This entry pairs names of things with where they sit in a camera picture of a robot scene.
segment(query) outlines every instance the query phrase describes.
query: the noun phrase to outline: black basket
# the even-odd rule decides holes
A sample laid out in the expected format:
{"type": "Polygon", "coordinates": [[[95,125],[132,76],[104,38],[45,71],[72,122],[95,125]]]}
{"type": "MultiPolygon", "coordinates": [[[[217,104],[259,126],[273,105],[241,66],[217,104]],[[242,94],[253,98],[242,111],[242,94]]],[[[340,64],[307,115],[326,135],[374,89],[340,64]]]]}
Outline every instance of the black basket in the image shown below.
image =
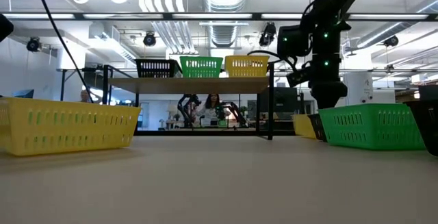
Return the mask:
{"type": "Polygon", "coordinates": [[[438,156],[438,100],[408,101],[424,145],[429,153],[438,156]]]}
{"type": "Polygon", "coordinates": [[[324,131],[324,127],[322,126],[320,114],[311,114],[309,115],[309,119],[310,122],[312,123],[312,127],[315,132],[316,138],[318,140],[323,140],[324,142],[327,142],[327,137],[324,131]]]}
{"type": "Polygon", "coordinates": [[[138,59],[138,77],[182,77],[183,71],[176,60],[147,60],[138,59]]]}

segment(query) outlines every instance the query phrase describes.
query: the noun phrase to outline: yellow basket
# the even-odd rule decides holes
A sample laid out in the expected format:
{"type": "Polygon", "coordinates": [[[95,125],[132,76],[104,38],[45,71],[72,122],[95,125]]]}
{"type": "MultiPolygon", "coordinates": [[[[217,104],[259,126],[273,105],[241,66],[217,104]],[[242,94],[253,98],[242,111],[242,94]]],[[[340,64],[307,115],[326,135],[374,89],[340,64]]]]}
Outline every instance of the yellow basket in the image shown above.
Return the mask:
{"type": "Polygon", "coordinates": [[[315,131],[307,114],[294,115],[295,134],[316,139],[315,131]]]}
{"type": "Polygon", "coordinates": [[[128,147],[140,108],[0,98],[0,145],[14,155],[128,147]]]}
{"type": "Polygon", "coordinates": [[[225,57],[229,77],[265,77],[269,56],[232,55],[225,57]]]}

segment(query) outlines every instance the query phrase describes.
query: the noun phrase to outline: long dark hair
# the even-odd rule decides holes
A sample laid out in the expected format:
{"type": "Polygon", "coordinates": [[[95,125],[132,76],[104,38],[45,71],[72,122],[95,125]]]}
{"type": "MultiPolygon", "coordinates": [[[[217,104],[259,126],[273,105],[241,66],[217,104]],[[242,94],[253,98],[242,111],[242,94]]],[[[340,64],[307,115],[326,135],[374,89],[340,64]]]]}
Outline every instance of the long dark hair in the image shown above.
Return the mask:
{"type": "Polygon", "coordinates": [[[207,100],[205,101],[205,107],[206,108],[216,108],[217,106],[220,105],[220,97],[218,94],[208,94],[207,100]],[[217,96],[217,100],[214,104],[214,106],[211,105],[211,95],[216,95],[217,96]]]}

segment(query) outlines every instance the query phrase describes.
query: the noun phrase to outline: basket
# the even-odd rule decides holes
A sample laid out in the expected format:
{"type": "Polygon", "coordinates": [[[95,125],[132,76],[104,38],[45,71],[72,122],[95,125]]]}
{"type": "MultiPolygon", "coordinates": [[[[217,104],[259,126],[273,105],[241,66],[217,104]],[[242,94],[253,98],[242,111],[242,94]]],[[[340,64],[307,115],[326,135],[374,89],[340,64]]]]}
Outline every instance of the basket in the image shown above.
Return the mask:
{"type": "Polygon", "coordinates": [[[229,77],[266,77],[269,56],[232,55],[225,58],[229,77]]]}
{"type": "Polygon", "coordinates": [[[331,145],[372,150],[424,149],[411,110],[403,104],[362,104],[320,110],[331,145]]]}
{"type": "Polygon", "coordinates": [[[306,138],[316,138],[312,124],[307,114],[294,115],[295,135],[304,136],[306,138]]]}
{"type": "Polygon", "coordinates": [[[412,111],[427,150],[438,156],[438,100],[408,101],[406,104],[412,111]]]}
{"type": "Polygon", "coordinates": [[[128,147],[140,108],[0,99],[0,141],[8,153],[38,155],[128,147]]]}
{"type": "Polygon", "coordinates": [[[320,114],[309,115],[310,123],[312,124],[313,131],[315,132],[316,139],[327,142],[324,126],[322,125],[320,114]]]}
{"type": "Polygon", "coordinates": [[[181,56],[183,77],[219,77],[223,60],[217,57],[181,56]]]}
{"type": "Polygon", "coordinates": [[[181,77],[181,68],[176,60],[136,60],[138,77],[181,77]]]}

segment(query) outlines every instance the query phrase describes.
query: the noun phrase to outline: green basket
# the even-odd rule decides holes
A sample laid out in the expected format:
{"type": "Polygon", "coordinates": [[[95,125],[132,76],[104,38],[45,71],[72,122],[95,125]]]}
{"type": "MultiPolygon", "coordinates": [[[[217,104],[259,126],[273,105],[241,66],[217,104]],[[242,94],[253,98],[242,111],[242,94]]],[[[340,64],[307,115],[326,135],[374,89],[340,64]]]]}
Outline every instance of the green basket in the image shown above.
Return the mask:
{"type": "Polygon", "coordinates": [[[362,104],[319,111],[331,145],[372,150],[425,149],[411,110],[404,104],[362,104]]]}
{"type": "Polygon", "coordinates": [[[181,56],[183,77],[219,77],[222,61],[217,57],[181,56]]]}

